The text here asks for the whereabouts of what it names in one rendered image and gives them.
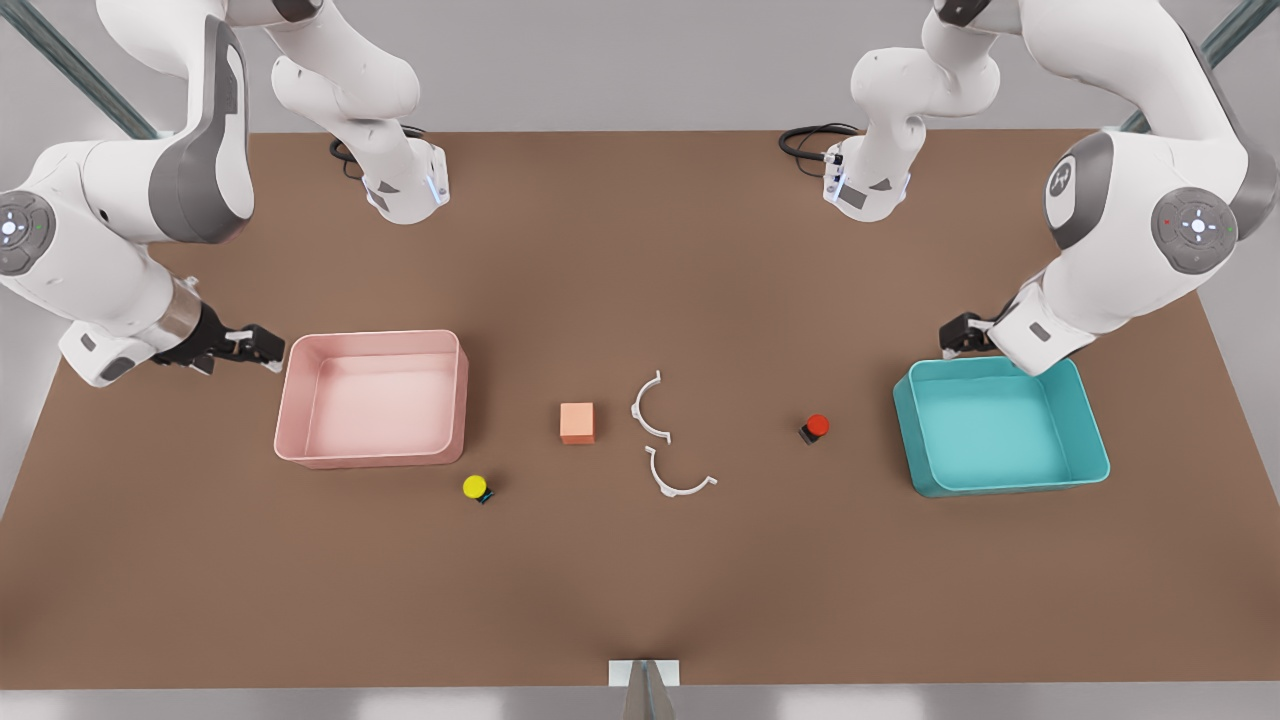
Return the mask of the blue storage box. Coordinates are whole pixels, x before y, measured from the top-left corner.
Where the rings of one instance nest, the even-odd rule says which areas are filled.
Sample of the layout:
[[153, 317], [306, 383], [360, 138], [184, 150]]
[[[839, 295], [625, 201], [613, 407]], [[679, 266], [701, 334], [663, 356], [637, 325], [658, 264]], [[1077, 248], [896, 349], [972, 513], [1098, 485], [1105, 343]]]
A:
[[1080, 373], [1005, 356], [925, 360], [893, 387], [911, 484], [931, 498], [1066, 489], [1111, 470]]

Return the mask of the silver frame post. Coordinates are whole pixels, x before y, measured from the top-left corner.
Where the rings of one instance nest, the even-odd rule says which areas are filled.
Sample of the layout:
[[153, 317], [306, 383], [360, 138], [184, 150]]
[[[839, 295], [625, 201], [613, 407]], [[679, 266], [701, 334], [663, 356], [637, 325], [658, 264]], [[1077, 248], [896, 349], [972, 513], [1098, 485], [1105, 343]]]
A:
[[1244, 137], [1267, 132], [1256, 120], [1280, 117], [1280, 0], [1239, 0], [1199, 42], [1233, 128]]
[[676, 720], [675, 707], [655, 661], [631, 662], [622, 720]]
[[0, 17], [129, 138], [160, 138], [160, 133], [29, 0], [0, 0]]

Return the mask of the pink storage box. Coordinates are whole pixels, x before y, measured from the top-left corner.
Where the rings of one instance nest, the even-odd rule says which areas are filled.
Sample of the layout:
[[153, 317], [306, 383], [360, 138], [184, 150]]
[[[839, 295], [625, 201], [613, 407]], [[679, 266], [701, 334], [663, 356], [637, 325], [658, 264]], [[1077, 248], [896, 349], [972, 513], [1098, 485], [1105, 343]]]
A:
[[310, 469], [452, 464], [467, 388], [451, 331], [307, 334], [288, 357], [274, 450]]

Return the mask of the pale post foot plate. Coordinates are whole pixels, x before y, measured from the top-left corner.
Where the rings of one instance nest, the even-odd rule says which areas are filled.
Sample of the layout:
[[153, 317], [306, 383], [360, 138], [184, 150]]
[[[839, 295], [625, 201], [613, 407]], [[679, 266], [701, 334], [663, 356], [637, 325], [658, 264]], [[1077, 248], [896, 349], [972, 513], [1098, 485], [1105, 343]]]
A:
[[[658, 660], [645, 660], [646, 667], [652, 676], [659, 676], [664, 687], [678, 687], [681, 685], [680, 676], [680, 662], [673, 659], [658, 659]], [[632, 660], [611, 660], [608, 662], [608, 685], [609, 687], [626, 687], [630, 683], [635, 661]]]

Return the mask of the white curved plastic clip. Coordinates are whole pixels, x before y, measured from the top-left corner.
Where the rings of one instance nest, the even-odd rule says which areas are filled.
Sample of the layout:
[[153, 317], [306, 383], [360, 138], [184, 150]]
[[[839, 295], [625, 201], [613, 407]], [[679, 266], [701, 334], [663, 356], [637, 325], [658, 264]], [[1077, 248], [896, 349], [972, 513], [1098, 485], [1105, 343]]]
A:
[[660, 382], [662, 382], [662, 373], [660, 372], [655, 372], [655, 375], [652, 379], [646, 380], [641, 386], [641, 388], [637, 391], [637, 393], [635, 396], [635, 400], [634, 400], [634, 402], [630, 406], [630, 411], [631, 411], [631, 416], [640, 424], [640, 427], [649, 436], [657, 437], [659, 439], [663, 439], [667, 445], [671, 445], [671, 442], [672, 442], [671, 433], [667, 432], [667, 430], [659, 430], [659, 429], [657, 429], [643, 415], [643, 400], [644, 400], [646, 392], [650, 388], [653, 388], [654, 386], [658, 386]]
[[717, 478], [707, 475], [696, 486], [694, 486], [691, 488], [680, 489], [680, 488], [676, 488], [673, 486], [669, 486], [668, 483], [666, 483], [663, 480], [663, 478], [659, 474], [659, 469], [657, 466], [657, 450], [653, 448], [653, 447], [650, 447], [650, 446], [646, 446], [645, 447], [645, 452], [646, 452], [648, 459], [649, 459], [649, 471], [652, 474], [652, 478], [657, 483], [657, 486], [659, 488], [659, 492], [662, 492], [663, 496], [666, 496], [666, 497], [675, 498], [675, 497], [690, 496], [690, 495], [695, 495], [695, 493], [700, 492], [701, 489], [707, 488], [708, 486], [717, 486], [718, 484], [718, 479]]

